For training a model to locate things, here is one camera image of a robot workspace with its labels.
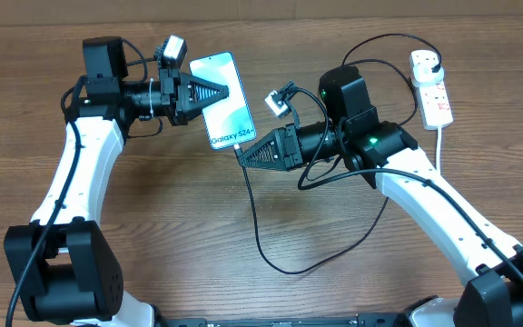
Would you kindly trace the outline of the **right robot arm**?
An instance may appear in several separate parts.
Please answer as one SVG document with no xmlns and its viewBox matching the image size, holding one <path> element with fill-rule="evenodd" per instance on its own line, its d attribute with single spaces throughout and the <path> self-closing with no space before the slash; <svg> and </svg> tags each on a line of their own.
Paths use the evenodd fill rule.
<svg viewBox="0 0 523 327">
<path fill-rule="evenodd" d="M 457 299 L 430 297 L 399 326 L 523 326 L 523 245 L 466 201 L 400 125 L 381 121 L 355 64 L 325 73 L 314 95 L 324 120 L 288 124 L 237 154 L 244 168 L 307 173 L 340 158 L 399 205 L 449 260 L 463 285 Z"/>
</svg>

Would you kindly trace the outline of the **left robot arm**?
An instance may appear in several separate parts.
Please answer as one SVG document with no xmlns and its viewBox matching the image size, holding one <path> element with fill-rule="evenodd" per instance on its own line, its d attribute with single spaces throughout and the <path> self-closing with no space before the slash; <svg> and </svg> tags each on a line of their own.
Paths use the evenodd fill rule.
<svg viewBox="0 0 523 327">
<path fill-rule="evenodd" d="M 185 125 L 229 90 L 184 73 L 185 41 L 158 46 L 155 79 L 132 81 L 120 36 L 85 39 L 85 72 L 61 98 L 65 143 L 54 179 L 27 224 L 10 227 L 4 250 L 15 280 L 8 304 L 28 319 L 76 326 L 164 326 L 160 310 L 123 287 L 123 271 L 100 228 L 111 171 L 136 121 Z"/>
</svg>

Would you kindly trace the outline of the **Samsung Galaxy smartphone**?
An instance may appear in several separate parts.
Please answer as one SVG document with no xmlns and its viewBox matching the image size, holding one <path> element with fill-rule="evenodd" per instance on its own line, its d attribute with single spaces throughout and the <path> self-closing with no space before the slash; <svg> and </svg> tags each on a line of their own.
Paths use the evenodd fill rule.
<svg viewBox="0 0 523 327">
<path fill-rule="evenodd" d="M 193 76 L 228 87 L 228 96 L 202 110 L 204 124 L 213 150 L 249 142 L 256 129 L 242 82 L 231 52 L 192 60 Z"/>
</svg>

